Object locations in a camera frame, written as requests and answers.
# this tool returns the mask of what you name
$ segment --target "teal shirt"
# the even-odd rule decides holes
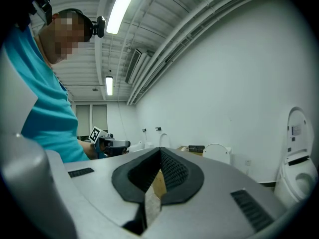
[[[58,152],[63,162],[88,160],[77,142],[78,121],[66,89],[44,62],[30,29],[22,32],[14,27],[4,47],[14,68],[38,97],[21,134]]]

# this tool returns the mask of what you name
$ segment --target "fluorescent light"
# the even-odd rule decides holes
[[[106,84],[106,92],[108,96],[113,95],[113,77],[107,76],[105,78],[105,84]]]
[[[124,14],[129,7],[131,0],[116,0],[110,15],[106,31],[110,34],[117,34],[119,32]]]

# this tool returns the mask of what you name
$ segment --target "person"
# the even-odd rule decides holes
[[[58,152],[63,162],[97,158],[93,144],[77,139],[77,118],[66,89],[52,70],[79,43],[89,41],[92,29],[88,20],[77,9],[63,10],[34,38],[28,27],[21,31],[15,26],[3,43],[12,65],[38,97],[21,134]]]

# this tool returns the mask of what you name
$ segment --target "ceiling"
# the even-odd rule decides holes
[[[228,2],[219,8],[218,3],[223,1]],[[134,50],[145,48],[150,54],[155,54],[152,63],[148,64],[148,70],[154,72],[148,74],[152,75],[150,80],[142,80],[147,82],[144,86],[136,89],[136,98],[130,102],[134,104],[198,34],[208,29],[209,24],[216,21],[216,17],[221,16],[225,10],[242,1],[132,0],[117,35],[105,33],[103,38],[92,37],[90,43],[80,49],[78,54],[54,65],[53,71],[68,90],[72,101],[128,101],[130,96],[135,96],[132,85],[125,83],[128,66]],[[52,13],[77,8],[91,20],[102,15],[107,22],[114,2],[115,0],[50,0]],[[38,33],[43,24],[38,15],[31,17],[34,34]],[[106,95],[106,76],[113,76],[114,79],[112,96]]]

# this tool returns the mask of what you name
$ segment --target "white wall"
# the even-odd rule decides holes
[[[158,144],[161,126],[174,148],[230,146],[234,166],[274,181],[292,107],[310,116],[318,138],[318,51],[289,1],[251,2],[203,34],[145,94],[140,128]]]
[[[117,140],[129,140],[131,144],[135,144],[143,140],[140,136],[140,128],[138,124],[136,107],[126,106],[125,102],[119,102],[120,110],[117,102],[72,102],[72,110],[76,111],[78,105],[106,105],[108,132],[114,135]]]

